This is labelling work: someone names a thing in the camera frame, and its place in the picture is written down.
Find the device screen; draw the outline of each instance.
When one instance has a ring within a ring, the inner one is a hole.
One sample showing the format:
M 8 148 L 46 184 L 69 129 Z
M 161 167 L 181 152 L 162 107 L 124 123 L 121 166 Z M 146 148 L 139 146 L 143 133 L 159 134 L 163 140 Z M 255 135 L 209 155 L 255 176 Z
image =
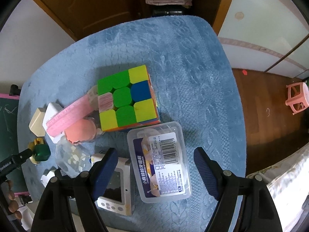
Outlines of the device screen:
M 115 171 L 112 175 L 109 184 L 103 194 L 103 197 L 109 198 L 115 201 L 122 202 L 121 198 L 121 174 Z

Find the chalkboard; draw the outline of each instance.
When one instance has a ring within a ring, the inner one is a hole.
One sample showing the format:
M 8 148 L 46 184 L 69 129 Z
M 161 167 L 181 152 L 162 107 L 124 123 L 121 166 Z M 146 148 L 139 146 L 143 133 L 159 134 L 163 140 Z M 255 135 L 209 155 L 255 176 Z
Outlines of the chalkboard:
M 0 161 L 12 154 L 19 153 L 17 142 L 18 98 L 0 94 Z M 13 192 L 28 191 L 21 168 L 15 169 L 7 175 L 7 178 L 14 183 Z

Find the plastic stool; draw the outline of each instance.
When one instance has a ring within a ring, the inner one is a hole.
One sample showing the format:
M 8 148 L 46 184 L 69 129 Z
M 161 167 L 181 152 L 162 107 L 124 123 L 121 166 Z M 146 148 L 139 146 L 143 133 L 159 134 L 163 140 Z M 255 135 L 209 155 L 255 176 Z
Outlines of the plastic stool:
M 299 85 L 300 91 L 296 90 L 295 86 L 297 85 Z M 285 102 L 285 104 L 291 107 L 293 115 L 309 107 L 309 89 L 304 82 L 290 84 L 287 85 L 286 87 L 288 88 L 288 99 Z M 294 97 L 291 97 L 291 88 L 295 92 Z M 298 110 L 294 108 L 294 104 L 298 105 Z

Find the rubik's cube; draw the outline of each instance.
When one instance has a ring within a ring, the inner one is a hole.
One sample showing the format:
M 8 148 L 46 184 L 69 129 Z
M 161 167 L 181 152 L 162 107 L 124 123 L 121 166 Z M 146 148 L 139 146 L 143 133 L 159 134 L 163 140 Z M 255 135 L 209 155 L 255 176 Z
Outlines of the rubik's cube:
M 119 131 L 160 123 L 146 66 L 138 66 L 98 81 L 102 131 Z

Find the white device with screen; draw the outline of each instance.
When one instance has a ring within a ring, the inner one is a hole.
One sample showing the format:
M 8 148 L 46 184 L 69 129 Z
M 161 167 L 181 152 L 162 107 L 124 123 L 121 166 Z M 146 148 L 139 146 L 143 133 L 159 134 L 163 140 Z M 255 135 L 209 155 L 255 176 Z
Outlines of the white device with screen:
M 97 161 L 102 160 L 104 154 L 96 153 L 91 156 L 93 166 Z M 131 216 L 134 211 L 134 186 L 131 184 L 133 174 L 130 159 L 118 158 L 115 172 L 104 192 L 104 195 L 97 200 L 98 207 L 106 210 Z

